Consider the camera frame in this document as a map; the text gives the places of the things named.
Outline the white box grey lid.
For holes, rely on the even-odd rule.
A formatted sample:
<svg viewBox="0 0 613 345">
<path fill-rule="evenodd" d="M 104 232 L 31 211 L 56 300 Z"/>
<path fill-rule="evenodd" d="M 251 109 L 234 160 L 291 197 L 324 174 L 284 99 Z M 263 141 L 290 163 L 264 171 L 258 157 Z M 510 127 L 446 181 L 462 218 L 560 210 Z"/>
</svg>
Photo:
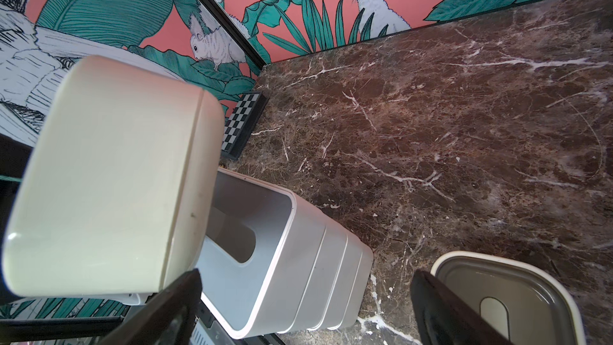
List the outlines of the white box grey lid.
<svg viewBox="0 0 613 345">
<path fill-rule="evenodd" d="M 361 260 L 362 250 L 349 233 L 327 228 L 297 313 L 282 333 L 340 327 Z"/>
<path fill-rule="evenodd" d="M 346 231 L 292 191 L 218 170 L 196 266 L 201 299 L 231 338 L 290 327 L 327 228 Z"/>
</svg>

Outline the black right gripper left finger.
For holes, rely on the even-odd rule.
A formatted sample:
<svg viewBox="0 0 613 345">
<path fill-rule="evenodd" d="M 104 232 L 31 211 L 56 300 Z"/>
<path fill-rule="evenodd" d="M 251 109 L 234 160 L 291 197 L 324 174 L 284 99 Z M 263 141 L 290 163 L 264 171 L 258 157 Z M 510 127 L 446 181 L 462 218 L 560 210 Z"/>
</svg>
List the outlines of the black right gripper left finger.
<svg viewBox="0 0 613 345">
<path fill-rule="evenodd" d="M 101 344 L 189 344 L 201 301 L 201 275 L 184 273 Z"/>
</svg>

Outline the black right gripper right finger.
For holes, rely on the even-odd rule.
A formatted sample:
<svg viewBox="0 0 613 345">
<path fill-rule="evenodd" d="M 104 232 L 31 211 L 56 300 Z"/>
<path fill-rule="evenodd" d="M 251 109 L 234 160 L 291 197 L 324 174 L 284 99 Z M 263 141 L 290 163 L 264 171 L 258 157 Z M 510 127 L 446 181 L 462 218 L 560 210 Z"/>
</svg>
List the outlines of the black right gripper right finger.
<svg viewBox="0 0 613 345">
<path fill-rule="evenodd" d="M 415 271 L 410 298 L 423 344 L 511 343 L 428 271 Z"/>
</svg>

